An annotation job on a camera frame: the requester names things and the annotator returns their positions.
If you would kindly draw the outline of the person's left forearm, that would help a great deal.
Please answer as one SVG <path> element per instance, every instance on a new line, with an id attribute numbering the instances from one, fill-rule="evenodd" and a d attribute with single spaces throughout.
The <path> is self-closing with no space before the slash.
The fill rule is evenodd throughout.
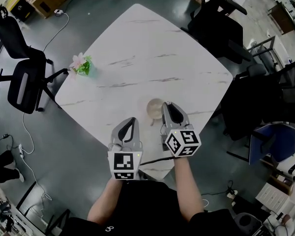
<path id="1" fill-rule="evenodd" d="M 121 180 L 110 178 L 102 194 L 90 208 L 88 221 L 102 226 L 106 224 L 116 209 L 122 185 Z"/>

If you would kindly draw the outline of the green vase with flowers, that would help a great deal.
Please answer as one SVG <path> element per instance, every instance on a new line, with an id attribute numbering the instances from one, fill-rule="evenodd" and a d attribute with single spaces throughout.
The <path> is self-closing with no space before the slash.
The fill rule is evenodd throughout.
<path id="1" fill-rule="evenodd" d="M 69 70 L 75 75 L 94 76 L 97 68 L 93 64 L 92 57 L 79 53 L 72 57 L 72 63 L 69 65 Z"/>

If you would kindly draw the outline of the blue plastic chair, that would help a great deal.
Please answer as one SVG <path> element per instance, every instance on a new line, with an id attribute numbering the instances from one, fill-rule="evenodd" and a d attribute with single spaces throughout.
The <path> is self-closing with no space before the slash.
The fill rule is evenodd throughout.
<path id="1" fill-rule="evenodd" d="M 249 144 L 249 164 L 267 155 L 278 163 L 295 154 L 295 128 L 283 124 L 267 124 L 252 132 Z"/>

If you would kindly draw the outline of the white and black machine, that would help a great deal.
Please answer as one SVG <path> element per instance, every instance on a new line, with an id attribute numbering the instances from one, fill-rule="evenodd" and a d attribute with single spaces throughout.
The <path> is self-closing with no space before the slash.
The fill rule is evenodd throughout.
<path id="1" fill-rule="evenodd" d="M 277 165 L 277 170 L 285 175 L 295 178 L 295 154 Z"/>

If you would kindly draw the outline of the black and yellow case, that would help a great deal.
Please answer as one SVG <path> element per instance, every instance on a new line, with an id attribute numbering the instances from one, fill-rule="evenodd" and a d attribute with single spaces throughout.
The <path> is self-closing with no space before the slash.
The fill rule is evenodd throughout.
<path id="1" fill-rule="evenodd" d="M 34 8 L 26 0 L 15 0 L 10 9 L 11 14 L 23 23 L 34 12 Z"/>

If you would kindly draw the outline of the translucent pink cup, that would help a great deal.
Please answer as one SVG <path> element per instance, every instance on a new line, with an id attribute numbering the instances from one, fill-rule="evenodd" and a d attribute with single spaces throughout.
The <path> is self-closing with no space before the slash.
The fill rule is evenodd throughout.
<path id="1" fill-rule="evenodd" d="M 147 115 L 151 119 L 161 119 L 162 118 L 162 105 L 165 101 L 159 98 L 154 98 L 150 100 L 147 104 Z"/>

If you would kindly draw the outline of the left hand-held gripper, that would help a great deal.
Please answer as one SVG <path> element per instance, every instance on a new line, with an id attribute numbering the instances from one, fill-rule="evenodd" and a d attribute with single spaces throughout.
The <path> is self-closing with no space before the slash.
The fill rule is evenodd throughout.
<path id="1" fill-rule="evenodd" d="M 116 180 L 140 180 L 139 166 L 143 156 L 139 122 L 135 117 L 123 120 L 111 133 L 108 151 L 110 172 Z"/>

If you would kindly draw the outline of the white marble table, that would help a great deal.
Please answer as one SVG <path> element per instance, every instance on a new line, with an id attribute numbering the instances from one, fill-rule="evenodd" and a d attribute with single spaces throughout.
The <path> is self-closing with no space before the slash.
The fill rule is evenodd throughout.
<path id="1" fill-rule="evenodd" d="M 140 169 L 162 180 L 173 161 L 162 150 L 163 124 L 147 114 L 154 98 L 171 101 L 202 131 L 229 85 L 231 73 L 203 46 L 174 24 L 135 4 L 120 15 L 89 47 L 94 76 L 71 72 L 56 102 L 101 143 L 123 120 L 139 122 L 144 163 Z"/>

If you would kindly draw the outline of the person's black shirt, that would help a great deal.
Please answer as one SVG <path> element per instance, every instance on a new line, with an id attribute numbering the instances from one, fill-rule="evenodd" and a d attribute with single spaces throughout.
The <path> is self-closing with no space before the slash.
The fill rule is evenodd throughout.
<path id="1" fill-rule="evenodd" d="M 156 181 L 123 184 L 117 206 L 103 225 L 69 218 L 59 236 L 241 236 L 227 209 L 200 212 L 187 221 L 176 191 Z"/>

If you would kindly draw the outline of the black office chair with headrest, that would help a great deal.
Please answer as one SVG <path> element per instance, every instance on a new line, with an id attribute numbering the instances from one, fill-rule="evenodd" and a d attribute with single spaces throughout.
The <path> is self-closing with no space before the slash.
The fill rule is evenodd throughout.
<path id="1" fill-rule="evenodd" d="M 243 46 L 243 27 L 232 18 L 219 12 L 221 0 L 203 2 L 197 14 L 181 28 L 205 47 L 215 58 L 225 57 L 237 64 L 251 61 L 252 55 Z"/>

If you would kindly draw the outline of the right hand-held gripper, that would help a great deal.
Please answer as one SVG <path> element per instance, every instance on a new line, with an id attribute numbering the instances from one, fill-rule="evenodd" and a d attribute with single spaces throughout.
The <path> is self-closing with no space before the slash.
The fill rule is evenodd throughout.
<path id="1" fill-rule="evenodd" d="M 190 124 L 187 113 L 174 102 L 164 102 L 161 107 L 162 150 L 173 157 L 189 157 L 201 146 L 199 134 Z"/>

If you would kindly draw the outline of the person's right forearm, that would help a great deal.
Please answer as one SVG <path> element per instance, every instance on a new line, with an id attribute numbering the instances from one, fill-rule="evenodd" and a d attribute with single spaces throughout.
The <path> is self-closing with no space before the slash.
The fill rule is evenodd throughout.
<path id="1" fill-rule="evenodd" d="M 200 212 L 204 212 L 203 199 L 194 180 L 187 157 L 174 160 L 177 199 L 183 218 L 190 221 Z"/>

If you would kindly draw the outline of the white drawer cabinet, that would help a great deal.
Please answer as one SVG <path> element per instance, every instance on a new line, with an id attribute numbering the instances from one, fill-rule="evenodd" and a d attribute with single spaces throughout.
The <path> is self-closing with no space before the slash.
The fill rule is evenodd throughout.
<path id="1" fill-rule="evenodd" d="M 290 194 L 290 188 L 286 188 L 284 184 L 266 182 L 257 194 L 256 200 L 277 220 L 283 219 L 286 214 L 295 219 L 295 203 L 291 200 Z"/>

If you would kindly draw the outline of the black mesh office chair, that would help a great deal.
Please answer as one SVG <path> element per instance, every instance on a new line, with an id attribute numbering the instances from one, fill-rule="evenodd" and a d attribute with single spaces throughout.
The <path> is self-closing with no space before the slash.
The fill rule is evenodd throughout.
<path id="1" fill-rule="evenodd" d="M 226 134 L 233 141 L 262 123 L 295 124 L 295 62 L 268 75 L 238 74 L 221 101 Z"/>

